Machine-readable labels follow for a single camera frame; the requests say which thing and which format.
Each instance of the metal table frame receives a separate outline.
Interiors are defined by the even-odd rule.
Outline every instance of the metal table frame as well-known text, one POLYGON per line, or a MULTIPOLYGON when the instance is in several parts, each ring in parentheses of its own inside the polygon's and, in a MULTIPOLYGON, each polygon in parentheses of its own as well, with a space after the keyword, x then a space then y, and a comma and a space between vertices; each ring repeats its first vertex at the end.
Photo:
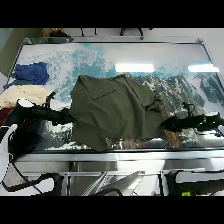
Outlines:
MULTIPOLYGON (((216 66, 214 59, 203 38, 197 37, 72 37, 72 38, 25 38, 12 65, 12 74, 17 59, 24 45, 35 44, 60 44, 62 43, 170 43, 170 44, 198 44, 204 47, 211 63, 216 66)), ((223 75, 217 73, 221 85, 224 87, 223 75)), ((198 158, 223 158, 224 147, 215 148, 184 148, 172 149, 137 149, 114 150, 105 152, 80 152, 80 151, 38 151, 25 154, 18 162, 60 162, 60 161, 134 161, 134 160, 167 160, 167 159, 198 159, 198 158)))

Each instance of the crumpled blue fabric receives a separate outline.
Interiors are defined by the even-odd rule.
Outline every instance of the crumpled blue fabric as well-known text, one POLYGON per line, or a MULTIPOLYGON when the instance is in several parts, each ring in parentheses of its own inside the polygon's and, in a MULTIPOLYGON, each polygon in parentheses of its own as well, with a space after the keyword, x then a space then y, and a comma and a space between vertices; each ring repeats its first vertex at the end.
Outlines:
POLYGON ((45 85, 49 79, 46 66, 47 63, 44 62, 30 65, 17 64, 15 73, 11 75, 16 80, 4 85, 3 88, 8 89, 12 85, 45 85))

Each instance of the table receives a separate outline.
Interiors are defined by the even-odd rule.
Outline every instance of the table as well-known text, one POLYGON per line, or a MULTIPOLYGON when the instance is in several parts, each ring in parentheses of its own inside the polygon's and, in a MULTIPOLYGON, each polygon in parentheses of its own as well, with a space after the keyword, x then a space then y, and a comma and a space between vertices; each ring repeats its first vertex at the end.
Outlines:
MULTIPOLYGON (((113 77, 120 74, 116 72, 116 63, 150 63, 155 68, 154 72, 135 72, 131 76, 161 95, 166 105, 165 117, 174 114, 185 117, 186 111, 182 109, 182 102, 194 103, 195 114, 218 111, 224 117, 222 75, 219 72, 190 72, 188 69, 190 65, 215 66, 202 38, 29 38, 24 40, 13 68, 16 63, 30 64, 40 61, 48 64, 50 79, 46 88, 57 93, 51 102, 52 109, 70 106, 70 92, 80 74, 97 78, 113 77)), ((92 150, 81 150, 86 147, 71 142, 71 128, 72 124, 54 127, 51 122, 42 122, 38 130, 42 141, 34 153, 20 160, 36 158, 38 161, 46 161, 48 158, 52 161, 90 161, 92 158, 116 161, 135 158, 224 157, 223 138, 199 136, 191 129, 180 135, 165 131, 160 138, 144 142, 132 139, 111 140, 109 151, 96 153, 92 150)))

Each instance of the green shirt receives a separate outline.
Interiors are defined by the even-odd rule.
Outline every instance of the green shirt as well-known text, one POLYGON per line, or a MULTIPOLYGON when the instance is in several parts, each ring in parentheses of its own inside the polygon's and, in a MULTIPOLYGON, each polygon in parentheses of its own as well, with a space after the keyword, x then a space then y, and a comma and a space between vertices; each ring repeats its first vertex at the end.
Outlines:
POLYGON ((163 102, 126 75, 80 75, 71 97, 70 114, 77 120, 72 140, 97 151, 107 149, 105 138, 155 138, 162 131, 163 102))

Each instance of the blue and white patterned surface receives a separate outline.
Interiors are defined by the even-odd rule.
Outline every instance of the blue and white patterned surface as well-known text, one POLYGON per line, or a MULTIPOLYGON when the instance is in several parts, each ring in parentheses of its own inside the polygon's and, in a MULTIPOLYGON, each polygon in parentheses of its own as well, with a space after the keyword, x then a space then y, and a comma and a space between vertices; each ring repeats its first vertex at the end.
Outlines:
MULTIPOLYGON (((80 74, 97 78, 118 75, 116 63, 151 63, 153 73, 131 73, 130 75, 161 95, 169 116, 185 116, 182 102, 191 102, 196 113, 219 111, 224 117, 224 91, 215 73, 190 73, 192 64, 211 63, 201 45, 196 44, 156 44, 156 43, 69 43, 25 45, 17 63, 30 64, 46 62, 50 79, 46 85, 55 91, 53 109, 69 107, 70 92, 80 74)), ((38 149, 71 149, 72 125, 53 127, 50 122, 43 124, 41 135, 43 143, 38 149)), ((186 130, 178 137, 179 147, 219 146, 223 140, 205 139, 196 136, 192 130, 186 130)), ((115 147, 124 148, 121 143, 115 147)), ((174 147, 165 136, 165 143, 156 147, 174 147)))

